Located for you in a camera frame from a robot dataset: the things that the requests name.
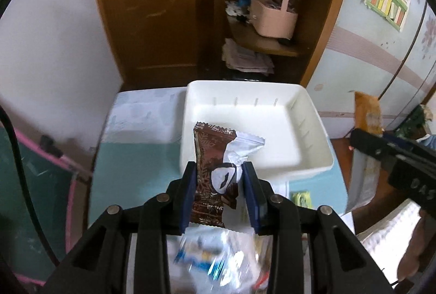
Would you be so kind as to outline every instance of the wire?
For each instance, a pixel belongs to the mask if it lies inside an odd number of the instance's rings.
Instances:
[[[23,193],[30,219],[45,252],[47,253],[52,263],[57,267],[59,265],[59,260],[57,259],[52,247],[50,246],[49,241],[45,237],[44,231],[42,230],[41,224],[39,223],[38,216],[36,215],[35,208],[33,207],[32,198],[30,197],[30,192],[26,181],[25,171],[23,169],[23,163],[21,162],[20,148],[18,146],[18,140],[17,136],[15,135],[14,127],[12,126],[12,122],[10,121],[9,116],[7,115],[6,111],[1,107],[1,105],[0,122],[3,124],[3,127],[9,137],[9,141],[12,147],[12,153],[14,154],[15,167],[17,168],[18,179],[20,180],[21,192]]]

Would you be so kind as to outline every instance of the brown door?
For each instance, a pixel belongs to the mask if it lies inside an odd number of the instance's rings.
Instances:
[[[184,86],[212,50],[214,0],[97,0],[127,88]]]

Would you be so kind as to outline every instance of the white plastic bin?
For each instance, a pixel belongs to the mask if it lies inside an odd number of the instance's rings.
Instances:
[[[193,81],[188,85],[180,171],[195,161],[193,127],[207,122],[265,138],[250,156],[260,179],[305,179],[329,170],[333,156],[321,119],[300,85],[245,81]]]

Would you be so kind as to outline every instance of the wooden shelf panel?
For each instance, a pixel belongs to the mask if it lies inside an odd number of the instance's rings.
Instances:
[[[227,19],[233,39],[244,48],[277,56],[297,57],[302,54],[297,45],[281,45],[277,39],[260,36],[251,24],[240,23],[233,16],[227,16]]]

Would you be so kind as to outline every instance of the shelf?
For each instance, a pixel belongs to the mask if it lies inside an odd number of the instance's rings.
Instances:
[[[288,57],[297,57],[302,53],[296,45],[285,46],[278,43],[277,39],[260,36],[251,24],[240,23],[228,15],[227,19],[235,42],[248,50]]]

